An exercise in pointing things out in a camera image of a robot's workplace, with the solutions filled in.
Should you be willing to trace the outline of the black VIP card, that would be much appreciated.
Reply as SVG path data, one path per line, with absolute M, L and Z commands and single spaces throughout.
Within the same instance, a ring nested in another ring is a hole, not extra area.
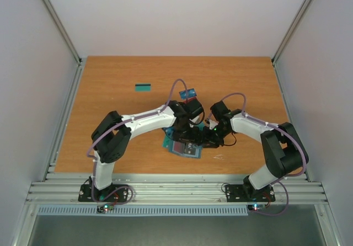
M 191 157 L 198 157 L 200 154 L 200 148 L 192 143 L 186 143 L 184 145 L 184 154 Z

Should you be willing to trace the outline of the teal leather card holder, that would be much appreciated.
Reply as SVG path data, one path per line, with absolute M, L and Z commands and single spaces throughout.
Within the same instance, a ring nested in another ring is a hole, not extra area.
M 181 143 L 181 142 L 173 141 L 169 145 L 168 151 L 177 156 L 181 156 L 185 158 L 200 159 L 201 153 L 202 153 L 202 147 L 192 143 Z

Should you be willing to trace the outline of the teal card with signature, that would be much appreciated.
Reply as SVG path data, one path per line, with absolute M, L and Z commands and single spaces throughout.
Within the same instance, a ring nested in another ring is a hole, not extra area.
M 173 140 L 170 137 L 165 136 L 162 142 L 162 147 L 165 149 L 170 149 L 172 144 L 173 144 Z

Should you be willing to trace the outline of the teal card black stripe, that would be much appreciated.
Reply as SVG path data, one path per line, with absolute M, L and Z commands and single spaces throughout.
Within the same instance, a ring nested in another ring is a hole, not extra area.
M 135 84 L 136 92 L 150 92 L 151 84 L 150 83 L 137 83 Z

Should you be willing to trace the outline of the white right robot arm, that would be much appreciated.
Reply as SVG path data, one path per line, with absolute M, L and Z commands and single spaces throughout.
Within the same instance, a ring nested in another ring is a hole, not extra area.
M 241 133 L 262 145 L 265 164 L 243 180 L 242 189 L 249 200 L 257 199 L 265 188 L 293 171 L 305 170 L 308 156 L 291 123 L 265 122 L 240 109 L 231 111 L 222 101 L 210 110 L 216 123 L 209 122 L 209 127 L 203 129 L 203 148 L 224 146 L 224 138 L 231 133 Z

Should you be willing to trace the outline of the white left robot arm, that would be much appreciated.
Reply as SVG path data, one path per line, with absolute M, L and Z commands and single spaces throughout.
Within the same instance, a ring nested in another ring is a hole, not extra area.
M 198 144 L 201 132 L 196 120 L 204 119 L 205 111 L 195 98 L 185 102 L 168 101 L 160 107 L 133 115 L 119 115 L 117 111 L 107 114 L 91 135 L 94 152 L 92 173 L 92 195 L 99 201 L 110 197 L 115 162 L 120 159 L 135 137 L 158 130 L 171 128 L 171 140 Z

